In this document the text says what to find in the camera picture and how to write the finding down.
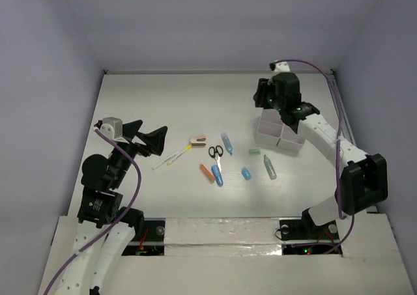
white table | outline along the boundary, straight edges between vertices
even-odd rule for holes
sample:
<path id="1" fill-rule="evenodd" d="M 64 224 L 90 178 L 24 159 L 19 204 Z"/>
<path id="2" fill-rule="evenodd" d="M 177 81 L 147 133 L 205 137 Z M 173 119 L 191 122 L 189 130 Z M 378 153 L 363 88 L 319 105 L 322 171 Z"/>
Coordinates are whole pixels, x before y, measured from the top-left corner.
<path id="1" fill-rule="evenodd" d="M 324 78 L 319 74 L 299 74 L 303 100 L 313 103 L 333 126 L 336 111 Z M 98 97 L 92 125 L 103 117 L 123 122 L 142 119 L 142 132 L 168 126 L 166 157 L 187 146 L 190 138 L 205 134 L 208 146 L 221 144 L 227 132 L 234 148 L 232 156 L 221 158 L 224 186 L 209 184 L 199 169 L 210 168 L 214 160 L 207 148 L 193 148 L 173 165 L 155 171 L 151 167 L 162 158 L 136 157 L 142 185 L 134 208 L 146 218 L 172 217 L 277 217 L 299 216 L 334 193 L 334 168 L 309 143 L 298 155 L 263 148 L 272 160 L 277 179 L 271 181 L 262 156 L 250 156 L 257 146 L 254 133 L 261 109 L 255 108 L 253 94 L 260 77 L 268 74 L 170 74 L 106 75 Z M 107 156 L 111 147 L 90 132 L 83 161 L 91 154 Z M 247 167 L 252 179 L 245 181 L 240 171 Z M 72 197 L 69 216 L 76 216 L 83 186 L 81 169 Z M 137 183 L 131 168 L 118 192 L 122 204 L 130 200 Z"/>
<path id="2" fill-rule="evenodd" d="M 122 257 L 108 294 L 412 294 L 390 224 L 382 214 L 356 215 L 353 232 L 342 245 L 343 257 L 277 256 L 280 242 L 273 233 L 279 220 L 253 217 L 299 216 L 333 194 L 336 183 L 332 166 L 308 142 L 298 155 L 263 148 L 276 168 L 274 181 L 269 180 L 262 157 L 249 156 L 261 114 L 252 96 L 262 76 L 105 76 L 92 125 L 110 116 L 124 122 L 143 119 L 142 132 L 167 125 L 164 156 L 184 148 L 194 135 L 205 134 L 209 145 L 221 143 L 220 133 L 226 131 L 235 151 L 221 160 L 222 188 L 209 184 L 199 170 L 200 163 L 214 164 L 207 148 L 192 149 L 172 166 L 156 171 L 151 167 L 159 158 L 136 157 L 143 182 L 134 208 L 143 210 L 146 218 L 168 218 L 165 256 Z M 324 79 L 318 74 L 298 76 L 303 100 L 317 106 L 336 127 Z M 91 132 L 83 160 L 95 153 L 107 156 L 110 150 Z M 244 166 L 252 172 L 249 182 L 240 174 Z M 135 171 L 129 170 L 118 190 L 123 204 L 130 200 L 136 179 Z M 60 218 L 39 294 L 69 257 L 83 189 L 80 180 L 81 172 L 68 217 Z M 339 235 L 347 232 L 349 223 L 337 221 Z M 245 257 L 248 246 L 277 253 Z"/>

green eraser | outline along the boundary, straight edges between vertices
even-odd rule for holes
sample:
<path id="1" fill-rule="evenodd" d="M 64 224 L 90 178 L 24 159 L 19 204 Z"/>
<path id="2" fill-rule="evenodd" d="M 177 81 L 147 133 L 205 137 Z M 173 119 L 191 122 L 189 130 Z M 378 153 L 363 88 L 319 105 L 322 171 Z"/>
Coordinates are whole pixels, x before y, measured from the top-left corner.
<path id="1" fill-rule="evenodd" d="M 261 149 L 260 148 L 251 148 L 249 150 L 249 154 L 251 154 L 251 155 L 261 155 Z"/>

blue eraser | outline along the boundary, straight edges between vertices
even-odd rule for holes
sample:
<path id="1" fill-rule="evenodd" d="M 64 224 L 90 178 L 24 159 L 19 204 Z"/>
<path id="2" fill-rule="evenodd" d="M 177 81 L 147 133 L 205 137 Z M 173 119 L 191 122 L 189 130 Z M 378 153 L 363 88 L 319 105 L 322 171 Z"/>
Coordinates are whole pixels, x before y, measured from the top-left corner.
<path id="1" fill-rule="evenodd" d="M 250 180 L 250 178 L 252 177 L 252 175 L 248 171 L 248 168 L 246 168 L 246 167 L 243 167 L 243 169 L 242 169 L 242 175 L 245 178 L 245 180 Z"/>
<path id="2" fill-rule="evenodd" d="M 213 176 L 216 179 L 217 185 L 223 186 L 223 178 L 222 178 L 222 174 L 220 173 L 219 167 L 217 165 L 212 166 L 211 172 L 213 173 Z"/>

white arm segment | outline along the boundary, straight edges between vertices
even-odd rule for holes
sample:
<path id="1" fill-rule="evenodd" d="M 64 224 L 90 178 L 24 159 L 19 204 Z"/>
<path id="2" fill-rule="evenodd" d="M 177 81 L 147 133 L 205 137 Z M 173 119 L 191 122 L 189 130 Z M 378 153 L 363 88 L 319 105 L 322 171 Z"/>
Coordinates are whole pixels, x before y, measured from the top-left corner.
<path id="1" fill-rule="evenodd" d="M 104 231 L 108 225 L 101 229 L 96 228 L 96 224 L 90 221 L 79 223 L 77 235 L 72 247 L 72 254 L 79 251 L 86 243 L 92 240 L 99 233 Z M 105 236 L 91 247 L 80 253 L 64 271 L 59 281 L 58 289 L 55 295 L 78 295 L 89 294 L 89 286 L 93 269 L 96 266 L 97 258 L 100 254 Z"/>
<path id="2" fill-rule="evenodd" d="M 317 148 L 321 154 L 335 167 L 337 131 L 333 129 L 322 115 L 312 114 L 298 123 L 297 134 Z M 366 158 L 367 153 L 360 150 L 344 137 L 340 137 L 340 172 L 348 162 L 359 162 Z M 334 195 L 308 210 L 314 224 L 324 225 L 339 217 L 338 202 Z"/>
<path id="3" fill-rule="evenodd" d="M 113 273 L 124 249 L 136 235 L 134 227 L 129 227 L 127 223 L 120 222 L 112 228 L 104 242 L 100 258 L 98 259 L 91 281 L 90 289 L 99 288 L 100 295 L 105 294 L 105 283 Z"/>

orange marker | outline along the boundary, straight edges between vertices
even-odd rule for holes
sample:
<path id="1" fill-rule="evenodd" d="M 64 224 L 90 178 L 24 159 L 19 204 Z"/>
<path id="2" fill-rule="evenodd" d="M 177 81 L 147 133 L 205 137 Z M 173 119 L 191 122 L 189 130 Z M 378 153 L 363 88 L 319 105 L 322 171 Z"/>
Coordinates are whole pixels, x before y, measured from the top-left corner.
<path id="1" fill-rule="evenodd" d="M 204 174 L 207 176 L 211 183 L 216 181 L 213 174 L 203 164 L 200 165 L 200 169 L 202 172 L 204 172 Z"/>

